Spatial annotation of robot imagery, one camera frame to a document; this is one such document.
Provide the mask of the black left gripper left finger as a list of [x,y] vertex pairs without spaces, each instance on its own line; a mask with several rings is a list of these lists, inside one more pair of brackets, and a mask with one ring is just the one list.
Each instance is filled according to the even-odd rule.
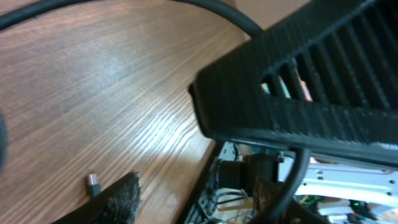
[[141,206],[136,172],[129,172],[54,224],[133,224]]

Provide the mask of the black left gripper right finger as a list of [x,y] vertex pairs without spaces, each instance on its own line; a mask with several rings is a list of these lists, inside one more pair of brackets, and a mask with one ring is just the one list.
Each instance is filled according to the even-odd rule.
[[263,177],[257,177],[252,193],[252,203],[256,211],[250,224],[327,224],[319,215],[299,204],[293,196],[282,196],[280,185]]

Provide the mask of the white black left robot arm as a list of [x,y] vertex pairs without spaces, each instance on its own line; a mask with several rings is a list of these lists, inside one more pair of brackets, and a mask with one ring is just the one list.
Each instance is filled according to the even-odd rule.
[[224,199],[252,199],[253,223],[326,223],[397,206],[397,2],[310,1],[268,29],[221,1],[195,6],[249,40],[190,84],[202,134],[215,141],[179,223],[216,223]]

